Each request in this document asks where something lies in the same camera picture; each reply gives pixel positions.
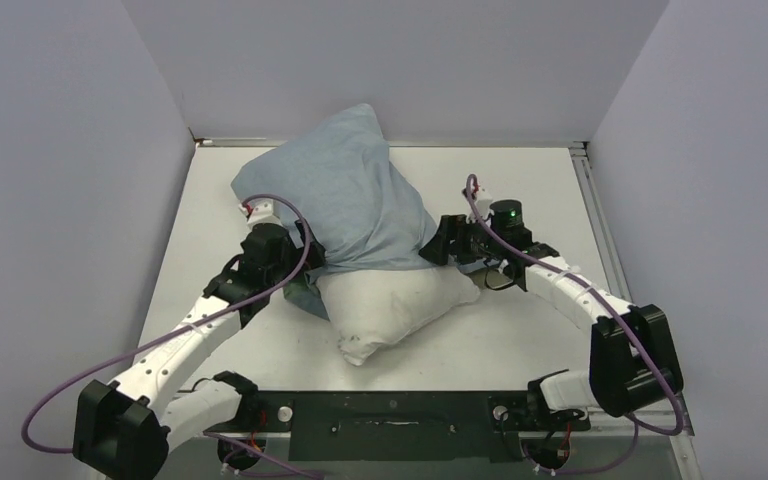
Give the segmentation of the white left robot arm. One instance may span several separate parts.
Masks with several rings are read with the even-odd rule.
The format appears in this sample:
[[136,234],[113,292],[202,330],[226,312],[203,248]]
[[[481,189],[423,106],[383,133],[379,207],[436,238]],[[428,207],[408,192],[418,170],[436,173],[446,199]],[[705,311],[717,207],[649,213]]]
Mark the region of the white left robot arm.
[[229,260],[175,329],[146,346],[146,354],[107,383],[91,381],[77,402],[73,456],[108,479],[153,479],[168,455],[211,426],[234,430],[256,421],[256,386],[220,372],[196,391],[178,392],[223,343],[243,330],[271,295],[322,263],[306,221],[295,223],[296,246],[277,221],[252,226],[240,254]]

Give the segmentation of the white pillow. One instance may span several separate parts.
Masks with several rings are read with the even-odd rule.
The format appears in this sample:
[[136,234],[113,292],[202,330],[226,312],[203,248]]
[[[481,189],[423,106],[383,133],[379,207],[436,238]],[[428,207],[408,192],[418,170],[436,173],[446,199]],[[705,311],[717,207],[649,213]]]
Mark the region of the white pillow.
[[353,366],[480,297],[471,279],[449,266],[358,270],[324,276],[316,286],[337,333],[338,349]]

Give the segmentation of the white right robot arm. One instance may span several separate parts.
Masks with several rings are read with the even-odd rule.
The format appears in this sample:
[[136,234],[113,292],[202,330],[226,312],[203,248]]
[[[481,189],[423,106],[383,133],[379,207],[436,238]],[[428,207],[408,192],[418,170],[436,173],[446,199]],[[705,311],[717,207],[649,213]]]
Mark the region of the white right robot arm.
[[549,428],[565,412],[598,408],[612,417],[635,419],[638,410],[659,401],[684,411],[684,386],[666,314],[655,305],[638,306],[586,279],[546,243],[534,239],[517,200],[476,200],[468,215],[444,215],[420,256],[435,265],[482,263],[497,270],[505,288],[517,287],[548,304],[583,332],[589,363],[528,384],[527,419]]

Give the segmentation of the light blue pillowcase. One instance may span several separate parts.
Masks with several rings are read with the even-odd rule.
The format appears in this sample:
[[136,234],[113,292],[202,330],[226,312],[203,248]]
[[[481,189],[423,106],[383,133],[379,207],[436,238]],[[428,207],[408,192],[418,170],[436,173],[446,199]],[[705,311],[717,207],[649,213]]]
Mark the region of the light blue pillowcase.
[[239,200],[280,196],[294,205],[275,212],[292,228],[303,216],[324,247],[326,263],[291,282],[292,305],[328,319],[316,281],[362,270],[431,268],[419,250],[437,224],[422,196],[392,164],[373,108],[358,104],[323,120],[312,131],[245,163],[231,182]]

